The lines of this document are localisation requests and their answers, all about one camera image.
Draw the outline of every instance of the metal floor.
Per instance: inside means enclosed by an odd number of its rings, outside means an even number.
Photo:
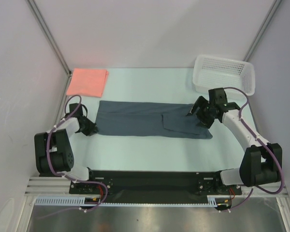
[[[231,213],[197,207],[99,207],[38,219],[64,207],[35,206],[28,232],[285,232],[276,198],[251,198]]]

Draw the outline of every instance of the gray cloth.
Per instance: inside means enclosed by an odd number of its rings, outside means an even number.
[[[211,139],[195,115],[186,116],[191,108],[192,104],[100,101],[98,134]]]

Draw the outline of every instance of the folded pink towel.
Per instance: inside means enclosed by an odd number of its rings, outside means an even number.
[[[102,97],[108,77],[105,69],[74,69],[67,95]]]

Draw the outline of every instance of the wall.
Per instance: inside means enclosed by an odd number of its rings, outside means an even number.
[[[273,0],[36,0],[70,68],[243,59]]]
[[[290,195],[290,0],[282,3],[250,62],[256,71],[252,110],[261,134],[283,148]]]
[[[7,231],[36,172],[33,136],[54,123],[66,78],[26,1],[0,1],[0,209],[14,199]]]

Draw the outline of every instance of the laundry basket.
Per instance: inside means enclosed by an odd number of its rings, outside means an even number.
[[[209,89],[235,87],[247,95],[255,93],[255,70],[248,62],[199,55],[193,69],[193,83],[196,91],[208,93]],[[227,97],[242,99],[239,91],[226,89]]]

